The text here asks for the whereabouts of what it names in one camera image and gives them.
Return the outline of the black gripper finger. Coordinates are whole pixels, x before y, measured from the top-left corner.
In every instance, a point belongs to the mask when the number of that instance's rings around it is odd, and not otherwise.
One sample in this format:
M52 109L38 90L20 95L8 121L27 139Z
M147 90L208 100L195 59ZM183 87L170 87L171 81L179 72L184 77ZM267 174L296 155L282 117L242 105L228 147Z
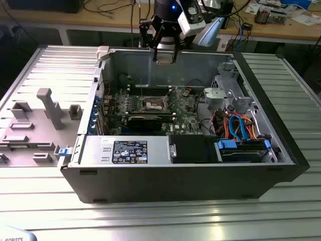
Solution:
M153 27L155 34L152 37L147 32ZM141 19L139 22L139 31L142 38L142 46L153 49L153 61L157 61L157 47L164 36L164 25L161 18L154 16L151 19Z
M173 39L174 39L174 53L172 57L172 62L175 63L178 52L188 47L188 37L181 38L180 35L176 35L173 37Z

